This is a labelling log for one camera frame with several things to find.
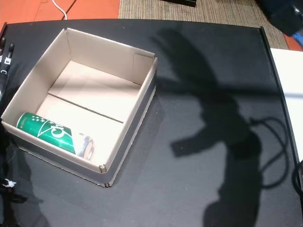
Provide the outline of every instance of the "green can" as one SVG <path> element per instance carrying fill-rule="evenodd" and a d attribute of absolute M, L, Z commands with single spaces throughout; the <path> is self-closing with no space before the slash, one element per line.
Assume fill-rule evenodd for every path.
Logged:
<path fill-rule="evenodd" d="M 17 122 L 17 128 L 39 139 L 90 160 L 94 151 L 91 137 L 72 133 L 71 129 L 56 124 L 36 114 L 26 112 Z"/>

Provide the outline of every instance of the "black table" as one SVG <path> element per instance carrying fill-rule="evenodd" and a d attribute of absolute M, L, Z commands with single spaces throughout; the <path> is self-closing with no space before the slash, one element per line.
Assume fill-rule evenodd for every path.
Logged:
<path fill-rule="evenodd" d="M 16 48 L 2 108 L 65 27 L 156 53 L 156 95 L 111 188 L 10 146 L 8 177 L 27 200 L 10 203 L 6 215 L 25 227 L 303 225 L 290 177 L 292 131 L 260 29 L 156 20 L 8 25 Z"/>

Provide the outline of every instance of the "black object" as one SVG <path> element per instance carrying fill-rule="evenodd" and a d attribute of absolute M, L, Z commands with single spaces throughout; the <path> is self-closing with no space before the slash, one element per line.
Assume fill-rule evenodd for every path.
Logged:
<path fill-rule="evenodd" d="M 270 23 L 288 36 L 303 28 L 303 0 L 257 0 Z"/>
<path fill-rule="evenodd" d="M 168 1 L 168 2 L 173 2 L 173 3 L 182 4 L 182 5 L 186 5 L 186 6 L 192 6 L 192 7 L 195 7 L 196 2 L 197 2 L 197 0 L 162 0 L 162 1 Z"/>
<path fill-rule="evenodd" d="M 7 23 L 4 22 L 4 24 L 3 24 L 3 26 L 2 26 L 2 29 L 1 29 L 1 31 L 0 31 L 0 39 L 3 37 L 4 32 L 5 32 L 5 30 L 6 30 L 6 27 L 7 27 Z"/>
<path fill-rule="evenodd" d="M 282 148 L 277 138 L 288 141 L 289 169 L 298 163 L 262 30 L 157 20 L 8 25 L 7 39 L 22 49 L 15 52 L 7 94 L 65 27 L 156 53 L 157 91 L 112 188 L 16 152 L 9 165 L 17 193 L 28 198 L 14 206 L 23 226 L 303 226 L 291 174 L 281 178 L 285 159 L 261 172 Z M 251 118 L 265 117 L 285 126 L 272 126 L 278 137 L 251 126 Z"/>

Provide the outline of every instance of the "black cable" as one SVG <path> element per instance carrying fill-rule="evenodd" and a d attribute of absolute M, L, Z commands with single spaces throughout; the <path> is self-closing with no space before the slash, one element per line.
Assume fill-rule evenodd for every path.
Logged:
<path fill-rule="evenodd" d="M 68 7 L 68 9 L 66 10 L 66 14 L 70 11 L 70 9 L 73 7 L 73 5 L 75 4 L 75 2 L 76 2 L 77 0 L 74 0 L 73 2 L 72 2 L 72 4 Z"/>
<path fill-rule="evenodd" d="M 299 176 L 297 175 L 302 166 L 303 166 L 303 160 L 299 164 L 297 164 L 297 166 L 294 168 L 294 171 L 292 173 L 292 183 L 297 194 L 303 199 L 303 191 L 299 185 L 299 179 L 298 179 Z"/>

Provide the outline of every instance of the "cardboard box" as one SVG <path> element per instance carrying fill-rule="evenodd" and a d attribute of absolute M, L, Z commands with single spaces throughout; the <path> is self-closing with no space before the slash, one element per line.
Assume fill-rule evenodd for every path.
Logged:
<path fill-rule="evenodd" d="M 21 149 L 111 186 L 154 95 L 156 68 L 151 52 L 67 28 L 30 71 L 2 124 Z M 17 129 L 24 112 L 91 136 L 91 160 Z"/>

